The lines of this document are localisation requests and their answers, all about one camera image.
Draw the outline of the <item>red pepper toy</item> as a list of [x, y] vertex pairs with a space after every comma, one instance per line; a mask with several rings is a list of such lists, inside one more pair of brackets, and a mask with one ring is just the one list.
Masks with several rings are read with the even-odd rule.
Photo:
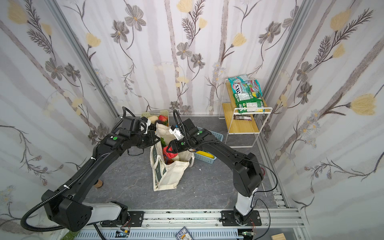
[[172, 150], [169, 146], [163, 147], [163, 156], [165, 159], [171, 160], [178, 156], [178, 153], [173, 153]]

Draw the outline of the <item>cream floral tote bag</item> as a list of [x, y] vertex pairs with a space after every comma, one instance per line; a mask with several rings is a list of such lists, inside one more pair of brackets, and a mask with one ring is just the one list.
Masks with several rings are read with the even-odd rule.
[[159, 142], [151, 147], [150, 163], [153, 173], [153, 189], [155, 192], [173, 190], [177, 188], [185, 170], [192, 167], [195, 156], [192, 152], [178, 153], [175, 158], [169, 159], [163, 153], [162, 143]]

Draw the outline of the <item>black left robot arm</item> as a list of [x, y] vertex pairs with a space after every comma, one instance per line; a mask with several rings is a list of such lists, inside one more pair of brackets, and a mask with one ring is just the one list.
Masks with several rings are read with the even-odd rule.
[[[146, 117], [136, 117], [129, 109], [123, 108], [119, 121], [93, 149], [89, 160], [65, 184], [55, 191], [47, 190], [42, 201], [27, 211], [21, 218], [21, 227], [31, 232], [51, 232], [68, 229], [81, 230], [91, 223], [96, 208], [83, 203], [92, 186], [107, 168], [131, 147], [144, 150], [160, 142], [151, 121]], [[34, 227], [28, 218], [40, 208], [44, 208], [50, 221], [56, 227]]]

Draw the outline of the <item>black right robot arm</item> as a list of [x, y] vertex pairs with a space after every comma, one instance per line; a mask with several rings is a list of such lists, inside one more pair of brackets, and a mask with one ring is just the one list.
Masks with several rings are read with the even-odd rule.
[[233, 185], [238, 192], [234, 207], [234, 219], [238, 225], [248, 223], [253, 212], [254, 195], [263, 182], [264, 175], [254, 154], [243, 154], [219, 141], [212, 132], [198, 129], [191, 119], [182, 121], [179, 111], [174, 110], [176, 124], [171, 130], [178, 129], [180, 134], [169, 143], [167, 153], [178, 154], [185, 151], [203, 151], [222, 161], [233, 173]]

